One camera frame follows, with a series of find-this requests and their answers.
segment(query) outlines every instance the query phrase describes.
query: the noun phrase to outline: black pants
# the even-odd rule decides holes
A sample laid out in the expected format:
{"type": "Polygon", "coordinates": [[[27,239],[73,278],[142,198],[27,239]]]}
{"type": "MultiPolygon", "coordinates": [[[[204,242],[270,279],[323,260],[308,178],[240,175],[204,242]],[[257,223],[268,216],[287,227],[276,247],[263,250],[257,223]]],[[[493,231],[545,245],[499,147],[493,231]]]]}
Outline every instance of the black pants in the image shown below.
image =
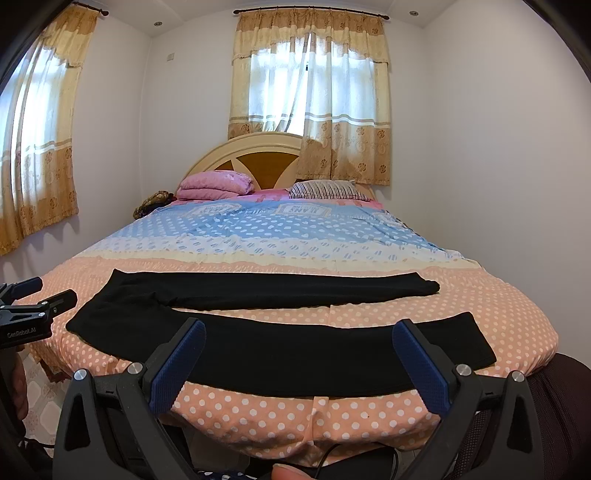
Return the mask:
{"type": "MultiPolygon", "coordinates": [[[[195,383],[271,397],[370,397],[412,388],[394,353],[391,326],[341,329],[285,325],[189,309],[296,308],[373,303],[432,295],[418,274],[378,278],[291,274],[136,273],[115,270],[107,285],[68,322],[68,331],[118,358],[145,362],[184,321],[207,329],[189,376],[195,383]]],[[[419,324],[455,363],[496,361],[472,314],[419,324]]]]}

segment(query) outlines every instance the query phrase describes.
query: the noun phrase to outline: human thumb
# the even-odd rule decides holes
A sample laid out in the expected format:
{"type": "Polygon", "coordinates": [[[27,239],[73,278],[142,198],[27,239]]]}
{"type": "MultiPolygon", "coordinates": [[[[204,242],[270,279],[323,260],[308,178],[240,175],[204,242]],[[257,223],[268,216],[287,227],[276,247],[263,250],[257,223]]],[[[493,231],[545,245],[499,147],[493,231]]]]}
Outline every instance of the human thumb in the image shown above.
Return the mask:
{"type": "Polygon", "coordinates": [[[301,470],[291,465],[284,465],[276,463],[273,465],[271,472],[271,480],[311,480],[311,477],[306,475],[301,470]]]}

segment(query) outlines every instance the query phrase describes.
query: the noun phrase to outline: beige curtain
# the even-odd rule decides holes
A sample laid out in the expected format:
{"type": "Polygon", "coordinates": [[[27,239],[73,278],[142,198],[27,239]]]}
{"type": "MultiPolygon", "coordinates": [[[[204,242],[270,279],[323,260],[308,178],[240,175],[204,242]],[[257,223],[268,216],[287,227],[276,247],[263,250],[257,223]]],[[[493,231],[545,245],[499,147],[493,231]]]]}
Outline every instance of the beige curtain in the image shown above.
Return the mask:
{"type": "Polygon", "coordinates": [[[389,185],[388,48],[382,21],[326,9],[241,14],[228,137],[303,134],[300,179],[389,185]]]}
{"type": "Polygon", "coordinates": [[[72,117],[98,12],[67,7],[29,49],[0,95],[0,255],[78,213],[72,117]]]}

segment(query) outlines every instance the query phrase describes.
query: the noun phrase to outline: blue gripper pad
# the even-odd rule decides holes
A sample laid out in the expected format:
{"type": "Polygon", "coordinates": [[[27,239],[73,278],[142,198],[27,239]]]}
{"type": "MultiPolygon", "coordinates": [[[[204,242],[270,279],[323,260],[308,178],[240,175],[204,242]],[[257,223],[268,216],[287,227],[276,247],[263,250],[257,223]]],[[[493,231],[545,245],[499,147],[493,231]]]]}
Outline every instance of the blue gripper pad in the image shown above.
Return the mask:
{"type": "Polygon", "coordinates": [[[205,340],[205,324],[201,321],[195,322],[156,374],[152,380],[149,403],[154,415],[165,413],[172,408],[178,392],[203,352],[205,340]]]}
{"type": "Polygon", "coordinates": [[[449,387],[435,363],[415,338],[405,322],[397,322],[392,328],[392,344],[408,376],[413,381],[427,410],[445,417],[452,405],[449,387]]]}

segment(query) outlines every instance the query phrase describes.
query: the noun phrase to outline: headboard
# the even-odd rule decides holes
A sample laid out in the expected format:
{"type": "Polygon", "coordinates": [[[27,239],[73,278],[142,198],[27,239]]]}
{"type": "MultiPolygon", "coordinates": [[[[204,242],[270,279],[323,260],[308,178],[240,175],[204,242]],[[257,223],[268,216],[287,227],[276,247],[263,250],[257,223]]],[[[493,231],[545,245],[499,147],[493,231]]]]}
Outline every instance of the headboard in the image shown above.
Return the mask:
{"type": "MultiPolygon", "coordinates": [[[[281,132],[256,132],[232,138],[210,150],[185,174],[208,170],[234,170],[254,180],[255,190],[289,189],[296,181],[301,136],[281,132]]],[[[375,199],[368,185],[356,188],[375,199]]]]}

